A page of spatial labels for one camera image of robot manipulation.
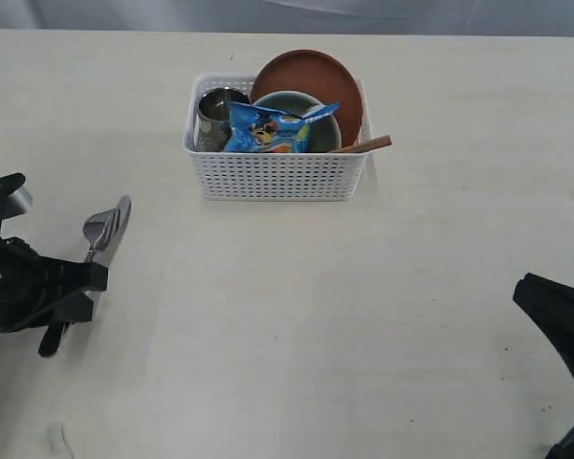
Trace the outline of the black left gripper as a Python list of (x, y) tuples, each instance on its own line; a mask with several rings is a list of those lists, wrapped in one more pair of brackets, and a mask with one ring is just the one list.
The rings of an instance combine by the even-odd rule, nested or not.
[(38, 355), (51, 358), (73, 324), (92, 320), (94, 301), (84, 292), (105, 292), (108, 269), (42, 256), (18, 237), (1, 236), (4, 221), (32, 206), (25, 182), (21, 172), (0, 177), (0, 333), (48, 325)]

